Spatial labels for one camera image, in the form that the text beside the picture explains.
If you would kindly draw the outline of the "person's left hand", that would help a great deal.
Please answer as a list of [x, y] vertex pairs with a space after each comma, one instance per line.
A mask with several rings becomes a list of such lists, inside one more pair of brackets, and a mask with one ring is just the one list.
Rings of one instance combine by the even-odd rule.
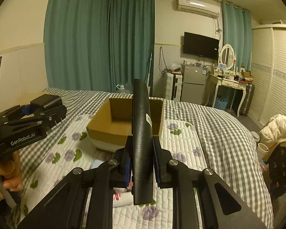
[[[13, 152], [12, 156], [0, 161], [0, 176], [4, 177], [3, 187], [11, 192], [20, 191], [23, 187], [22, 171], [20, 169], [19, 151]], [[0, 201], [4, 199], [0, 192]]]

